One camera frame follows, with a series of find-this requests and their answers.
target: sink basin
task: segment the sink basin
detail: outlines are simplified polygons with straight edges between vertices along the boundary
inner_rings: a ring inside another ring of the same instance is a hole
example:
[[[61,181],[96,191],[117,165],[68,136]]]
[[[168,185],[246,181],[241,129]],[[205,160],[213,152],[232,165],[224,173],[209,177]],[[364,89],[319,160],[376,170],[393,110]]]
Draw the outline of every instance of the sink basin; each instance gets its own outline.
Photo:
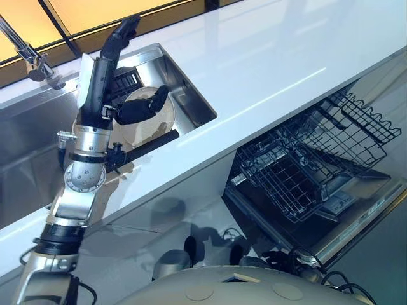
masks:
[[[144,86],[167,85],[180,137],[216,118],[216,113],[159,44],[123,57],[118,67],[136,67]],[[57,132],[76,118],[78,78],[0,112],[0,229],[52,202],[62,185]]]

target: dishwasher rack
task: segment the dishwasher rack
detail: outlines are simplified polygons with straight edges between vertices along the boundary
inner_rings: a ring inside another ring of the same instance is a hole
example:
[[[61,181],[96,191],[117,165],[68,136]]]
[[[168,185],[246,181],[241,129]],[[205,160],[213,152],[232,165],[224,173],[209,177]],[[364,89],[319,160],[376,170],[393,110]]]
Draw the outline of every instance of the dishwasher rack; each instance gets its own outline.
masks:
[[[350,179],[371,175],[400,134],[340,90],[239,148],[234,164],[288,219],[304,221]]]

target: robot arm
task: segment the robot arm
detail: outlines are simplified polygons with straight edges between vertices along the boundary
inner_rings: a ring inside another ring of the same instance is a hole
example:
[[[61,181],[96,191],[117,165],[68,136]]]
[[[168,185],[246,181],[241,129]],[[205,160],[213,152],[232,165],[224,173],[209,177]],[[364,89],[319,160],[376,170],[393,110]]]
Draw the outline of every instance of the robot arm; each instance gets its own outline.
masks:
[[[64,173],[64,186],[54,199],[37,244],[31,251],[15,296],[15,304],[41,299],[55,304],[76,304],[78,281],[75,270],[79,248],[87,228],[95,195],[106,179],[104,163],[112,120],[131,124],[152,118],[161,110],[168,89],[161,87],[149,99],[130,101],[115,109],[111,104],[113,82],[120,51],[135,36],[138,16],[125,19],[109,36],[96,58],[85,103],[79,109],[74,135],[73,162]]]

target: silver metal tube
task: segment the silver metal tube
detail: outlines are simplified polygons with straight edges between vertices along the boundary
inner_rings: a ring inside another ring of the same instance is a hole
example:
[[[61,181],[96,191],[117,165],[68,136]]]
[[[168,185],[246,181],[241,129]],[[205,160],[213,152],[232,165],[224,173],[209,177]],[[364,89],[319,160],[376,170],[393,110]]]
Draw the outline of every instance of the silver metal tube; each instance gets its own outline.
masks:
[[[43,81],[53,75],[52,68],[46,63],[46,54],[38,54],[29,43],[24,42],[2,15],[0,15],[0,29],[15,45],[15,51],[27,62],[29,78],[33,81]]]
[[[0,15],[0,29],[18,49],[23,49],[27,46],[24,40],[13,30],[8,22]]]

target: dishwasher door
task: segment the dishwasher door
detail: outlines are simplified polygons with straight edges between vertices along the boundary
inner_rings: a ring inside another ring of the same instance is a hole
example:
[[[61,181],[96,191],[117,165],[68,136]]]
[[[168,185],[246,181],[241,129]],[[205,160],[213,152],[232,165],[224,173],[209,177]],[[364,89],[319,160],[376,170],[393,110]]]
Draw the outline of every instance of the dishwasher door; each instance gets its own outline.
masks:
[[[329,267],[407,198],[404,180],[390,180],[384,184],[355,181],[346,188],[346,192],[367,195],[365,192],[368,189],[377,190],[377,187],[379,190],[370,198],[358,198],[337,219],[315,213],[297,223],[287,220],[281,211],[270,204],[269,197],[247,180],[237,186],[229,181],[223,200],[230,210],[238,210],[249,222],[255,223],[278,249],[289,250],[301,245]],[[305,262],[316,262],[308,253],[301,253],[301,258]]]

